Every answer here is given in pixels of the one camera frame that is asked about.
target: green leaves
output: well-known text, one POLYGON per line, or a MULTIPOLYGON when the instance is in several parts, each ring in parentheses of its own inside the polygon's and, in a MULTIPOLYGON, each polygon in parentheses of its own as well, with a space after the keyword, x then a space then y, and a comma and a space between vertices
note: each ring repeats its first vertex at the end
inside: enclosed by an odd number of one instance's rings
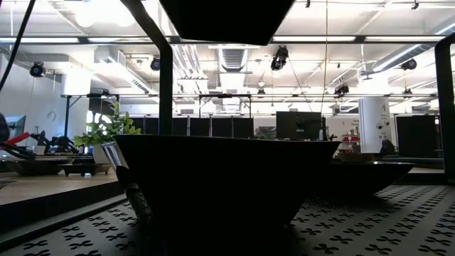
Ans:
POLYGON ((90 135, 82 133, 82 136, 75 136, 74 142, 75 146, 92 146, 103 144, 106 142, 112 141, 112 136, 117 134, 141 134, 141 129, 136 129, 135 126, 132 126, 134 121, 129 118, 129 113, 126 112, 124 116, 120 116, 120 106, 119 103, 115 103, 115 112, 114 115, 105 117, 111 120, 111 123, 107 123, 100 118, 99 123, 91 122, 87 124, 88 127, 92 127, 90 135))

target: ceiling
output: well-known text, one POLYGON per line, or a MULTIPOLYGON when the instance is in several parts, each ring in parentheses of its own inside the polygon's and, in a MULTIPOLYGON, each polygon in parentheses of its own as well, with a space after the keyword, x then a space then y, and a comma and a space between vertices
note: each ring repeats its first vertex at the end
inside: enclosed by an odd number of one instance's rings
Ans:
MULTIPOLYGON (((312 0, 306 8, 306 0, 298 0, 284 19, 276 35, 434 35, 443 23, 455 23, 455 0, 419 1, 417 10, 411 10, 413 1, 404 0, 329 0, 326 17, 326 1, 312 0)), ((0 8, 0 36, 15 36, 26 10, 27 0, 3 0, 0 8)), ((121 5, 119 1, 112 6, 121 5)), ((159 24, 161 30, 169 36, 176 35, 172 25, 168 25, 166 14, 157 0, 143 1, 147 11, 159 24)), ((145 36, 134 22, 130 26, 116 24, 115 18, 95 22, 89 27, 78 23, 77 14, 81 12, 81 1, 38 1, 28 22, 25 36, 145 36)), ((201 29, 222 29, 202 25, 201 29)), ((339 78, 349 70, 350 75, 343 76, 351 93, 376 93, 374 83, 363 81, 357 70, 366 69, 366 64, 374 63, 395 51, 403 49, 403 44, 287 44, 289 59, 282 70, 272 72, 270 62, 277 50, 277 45, 269 45, 247 51, 246 74, 239 92, 256 93, 259 82, 264 83, 266 93, 323 93, 324 86, 329 93, 340 84, 339 78)), ((112 50, 120 50, 127 58, 127 66, 134 70, 142 80, 149 83, 159 81, 159 72, 151 71, 149 63, 159 51, 154 45, 113 45, 112 50)), ((43 46, 22 45, 21 54, 62 53, 69 55, 78 63, 91 70, 94 65, 96 46, 67 45, 43 46)), ((196 45, 196 53, 207 77, 209 90, 222 89, 218 50, 209 49, 206 44, 196 45)), ((405 86, 415 88, 413 93, 436 92, 432 83, 436 77, 434 51, 428 50, 414 57, 417 61, 415 70, 404 72, 393 68, 373 75, 388 81, 382 87, 384 93, 402 93, 405 86)))

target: cable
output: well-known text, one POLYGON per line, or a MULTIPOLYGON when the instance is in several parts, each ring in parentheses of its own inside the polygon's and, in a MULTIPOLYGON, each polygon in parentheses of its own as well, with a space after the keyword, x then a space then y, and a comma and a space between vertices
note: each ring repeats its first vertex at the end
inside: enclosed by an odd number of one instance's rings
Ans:
POLYGON ((16 42, 14 43, 13 50, 11 51, 11 55, 9 56, 9 62, 8 65, 6 66, 5 73, 3 74, 3 77, 1 77, 0 81, 0 92, 1 89, 3 89, 3 86, 5 86, 6 79, 8 78, 9 72, 11 71, 13 64, 14 64, 14 58, 16 58, 17 51, 19 49, 19 45, 21 44, 21 40, 23 37, 23 33, 26 30, 28 19, 30 18, 31 12, 33 10, 33 7, 35 6, 36 0, 30 0, 30 3, 28 4, 26 13, 23 15, 23 20, 21 27, 19 29, 19 32, 16 37, 16 42))
POLYGON ((328 0, 326 0, 326 57, 324 58, 324 84, 323 85, 323 90, 322 90, 322 101, 321 101, 321 114, 322 114, 322 108, 324 106, 324 96, 326 95, 326 80, 327 80, 327 38, 328 38, 328 0))
POLYGON ((290 64, 290 66, 291 66, 292 72, 294 73, 294 76, 296 77, 297 84, 298 84, 299 87, 300 87, 301 93, 304 95, 305 101, 306 101, 306 103, 308 104, 308 107, 310 107, 310 111, 313 112, 313 110, 311 109, 310 102, 308 102, 308 100, 307 100, 307 98, 306 98, 304 89, 302 89, 301 86, 300 86, 299 79, 297 78, 297 74, 296 74, 296 71, 295 71, 294 67, 292 66, 292 61, 291 61, 291 60, 289 60, 289 64, 290 64))

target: potted plant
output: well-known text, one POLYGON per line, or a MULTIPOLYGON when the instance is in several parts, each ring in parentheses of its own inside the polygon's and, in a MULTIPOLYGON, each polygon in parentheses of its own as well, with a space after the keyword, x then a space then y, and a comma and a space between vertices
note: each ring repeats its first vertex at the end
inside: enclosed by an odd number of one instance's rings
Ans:
POLYGON ((120 116, 119 103, 115 103, 114 115, 106 116, 111 122, 106 122, 100 118, 98 123, 91 122, 88 124, 92 128, 90 134, 82 133, 82 136, 75 136, 74 143, 79 146, 93 146, 93 158, 96 164, 108 164, 106 154, 101 148, 101 144, 112 142, 112 136, 117 134, 140 134, 141 129, 136 129, 133 120, 129 118, 129 113, 120 116))

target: perforated floor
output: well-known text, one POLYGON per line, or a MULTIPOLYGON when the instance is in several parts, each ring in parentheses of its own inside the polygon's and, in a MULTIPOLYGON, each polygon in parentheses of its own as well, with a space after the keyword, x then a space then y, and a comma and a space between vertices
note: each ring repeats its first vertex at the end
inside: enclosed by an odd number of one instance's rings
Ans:
MULTIPOLYGON (((361 201, 312 196, 291 224, 292 250, 280 256, 453 256, 454 233, 454 187, 390 186, 361 201)), ((1 255, 155 254, 146 241, 131 206, 125 203, 1 255)))

